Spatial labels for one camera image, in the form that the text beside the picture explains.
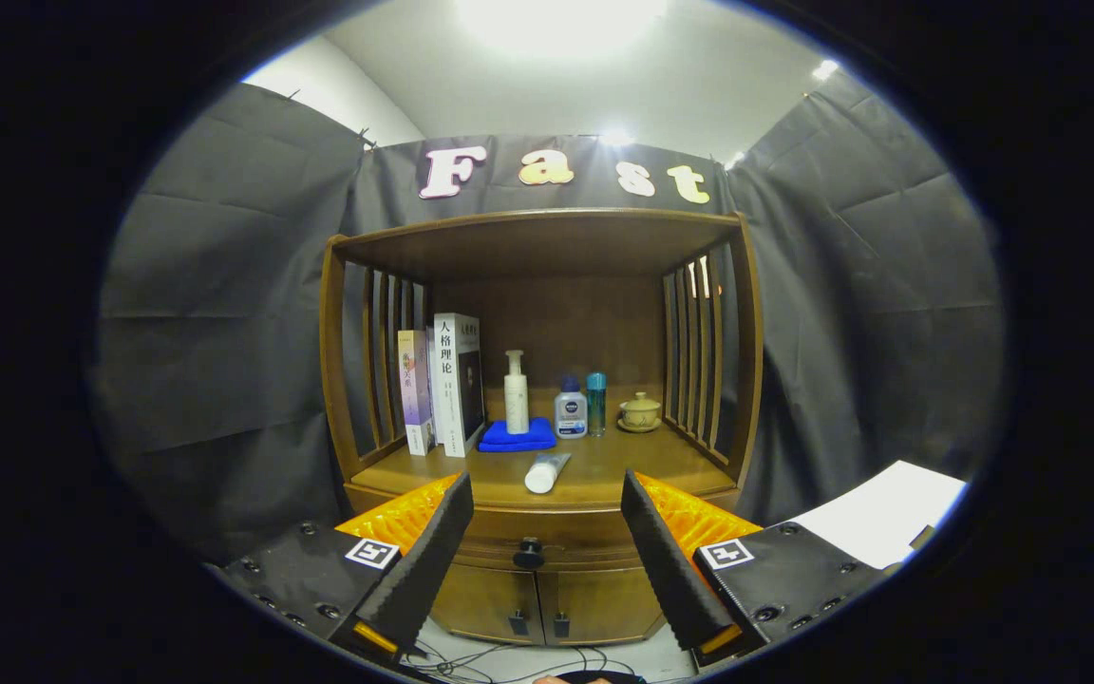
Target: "white book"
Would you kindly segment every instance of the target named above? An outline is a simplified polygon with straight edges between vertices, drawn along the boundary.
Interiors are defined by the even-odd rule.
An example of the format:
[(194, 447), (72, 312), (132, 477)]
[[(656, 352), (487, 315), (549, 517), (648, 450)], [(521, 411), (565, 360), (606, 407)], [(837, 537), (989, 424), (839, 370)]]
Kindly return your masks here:
[(447, 456), (464, 457), (486, 425), (479, 321), (462, 314), (438, 314), (433, 335), (433, 368), (440, 380), (433, 389), (434, 409), (442, 417), (438, 439)]

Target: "ceiling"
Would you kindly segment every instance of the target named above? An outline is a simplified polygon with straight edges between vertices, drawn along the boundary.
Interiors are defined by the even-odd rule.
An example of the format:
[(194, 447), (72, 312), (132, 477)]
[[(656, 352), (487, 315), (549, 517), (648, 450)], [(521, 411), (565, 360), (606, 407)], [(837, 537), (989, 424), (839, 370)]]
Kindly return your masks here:
[[(503, 31), (465, 14), (464, 1), (484, 0), (389, 0), (326, 35), (427, 138), (621, 129), (721, 162), (800, 103), (824, 58), (772, 22), (710, 0), (665, 0), (641, 31), (592, 10), (627, 0), (523, 3), (539, 10)], [(493, 44), (502, 40), (520, 45)]]

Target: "book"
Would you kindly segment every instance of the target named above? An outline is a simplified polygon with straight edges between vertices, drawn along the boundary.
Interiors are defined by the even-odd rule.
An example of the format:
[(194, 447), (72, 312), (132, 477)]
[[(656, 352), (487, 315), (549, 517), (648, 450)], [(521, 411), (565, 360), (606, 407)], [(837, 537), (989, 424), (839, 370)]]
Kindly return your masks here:
[(407, 449), (422, 456), (434, 447), (433, 395), (429, 393), (429, 353), (422, 329), (400, 329), (396, 335), (399, 352), (399, 395), (404, 399)]
[(440, 410), (437, 387), (442, 383), (442, 367), (438, 364), (438, 345), (433, 337), (433, 322), (424, 328), (424, 351), (429, 356), (429, 397), (433, 399), (433, 433), (439, 444), (442, 440), (442, 410)]
[(442, 441), (447, 456), (464, 457), (479, 440), (486, 425), (484, 378), (480, 373), (479, 321), (462, 314), (433, 317), (437, 348), (434, 408), (440, 413)]

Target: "bottle cap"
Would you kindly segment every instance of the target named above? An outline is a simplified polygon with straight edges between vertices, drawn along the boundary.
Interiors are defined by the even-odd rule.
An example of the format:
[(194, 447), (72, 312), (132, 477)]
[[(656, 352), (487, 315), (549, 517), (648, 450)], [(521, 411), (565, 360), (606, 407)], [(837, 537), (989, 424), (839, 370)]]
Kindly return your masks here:
[(550, 492), (556, 485), (556, 468), (550, 464), (533, 464), (529, 472), (526, 472), (526, 489), (534, 494)]
[(522, 374), (522, 350), (521, 349), (510, 349), (505, 351), (505, 356), (509, 357), (509, 375), (521, 375)]

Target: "floor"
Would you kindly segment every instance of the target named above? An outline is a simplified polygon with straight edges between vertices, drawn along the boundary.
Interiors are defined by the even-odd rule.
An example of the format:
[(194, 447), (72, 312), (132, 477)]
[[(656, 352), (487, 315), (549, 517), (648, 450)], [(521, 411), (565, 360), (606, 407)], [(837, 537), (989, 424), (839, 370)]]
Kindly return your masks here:
[[(421, 628), (421, 648), (431, 646), (442, 653), (447, 661), (455, 661), (453, 671), (440, 674), (431, 670), (442, 662), (437, 654), (430, 653), (428, 659), (410, 658), (407, 663), (414, 666), (429, 666), (431, 676), (452, 684), (529, 684), (539, 676), (560, 674), (578, 670), (600, 670), (603, 657), (594, 649), (583, 649), (585, 661), (574, 649), (546, 648), (546, 646), (521, 646), (521, 648), (493, 649), (490, 641), (455, 637), (438, 627), (428, 619)], [(632, 671), (643, 676), (650, 684), (661, 681), (682, 681), (695, 675), (695, 665), (689, 653), (678, 649), (678, 642), (673, 639), (668, 624), (661, 627), (654, 636), (633, 645), (603, 646), (602, 653), (608, 659), (604, 670), (627, 672)], [(473, 654), (475, 659), (468, 659)]]

